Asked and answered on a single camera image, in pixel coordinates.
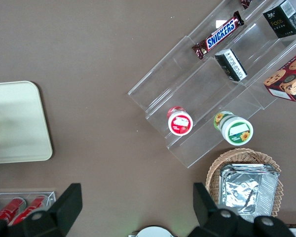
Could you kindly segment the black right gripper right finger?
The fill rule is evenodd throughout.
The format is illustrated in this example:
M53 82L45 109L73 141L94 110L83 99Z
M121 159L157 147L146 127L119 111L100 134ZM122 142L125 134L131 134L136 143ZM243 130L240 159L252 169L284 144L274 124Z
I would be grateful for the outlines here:
M193 184L193 209L199 225L190 237L293 237L287 225L272 216L248 222L226 208L219 209L203 183Z

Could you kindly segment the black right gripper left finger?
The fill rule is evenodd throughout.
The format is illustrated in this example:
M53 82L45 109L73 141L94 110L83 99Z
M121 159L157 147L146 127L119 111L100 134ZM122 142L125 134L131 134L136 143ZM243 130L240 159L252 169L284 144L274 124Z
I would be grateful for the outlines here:
M0 237L65 237L81 210L81 184L72 183L47 211L34 212L13 226L0 220Z

